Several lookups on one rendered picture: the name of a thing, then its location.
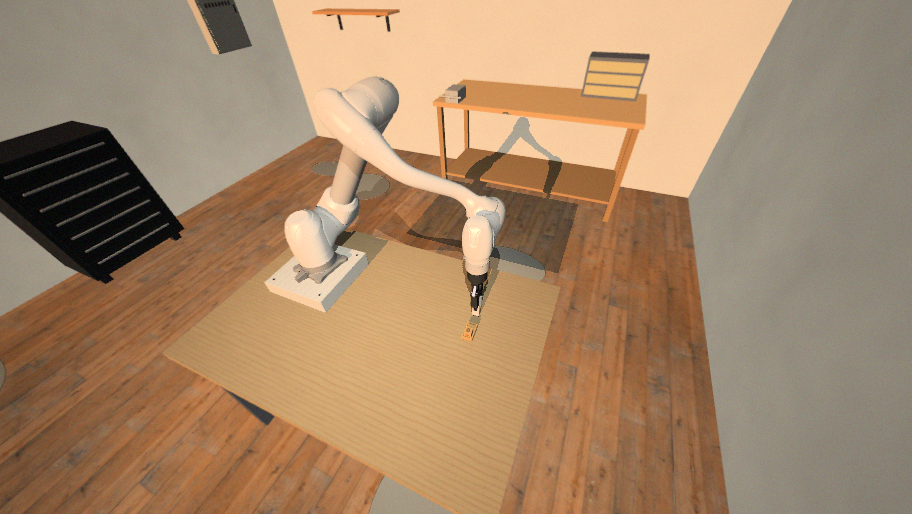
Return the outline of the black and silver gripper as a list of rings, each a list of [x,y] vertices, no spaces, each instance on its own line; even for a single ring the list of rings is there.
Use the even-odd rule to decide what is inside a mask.
[[[482,306],[482,296],[483,291],[483,282],[487,280],[487,273],[483,275],[472,275],[467,272],[467,278],[471,282],[472,292],[470,293],[471,297],[471,308],[472,315],[479,316],[479,305]]]

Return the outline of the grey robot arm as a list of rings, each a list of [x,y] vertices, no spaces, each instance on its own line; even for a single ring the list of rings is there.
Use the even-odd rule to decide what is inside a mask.
[[[296,211],[285,222],[287,242],[299,261],[293,267],[294,272],[300,272],[294,277],[296,282],[310,278],[320,284],[348,261],[333,246],[359,214],[356,191],[367,162],[405,185],[458,200],[468,217],[462,232],[465,269],[472,275],[483,275],[489,270],[490,255],[505,220],[503,201],[477,195],[461,184],[402,160],[382,135],[398,105],[396,87],[375,76],[341,92],[334,88],[321,89],[315,96],[316,115],[343,148],[333,184],[324,191],[317,207],[313,211]]]

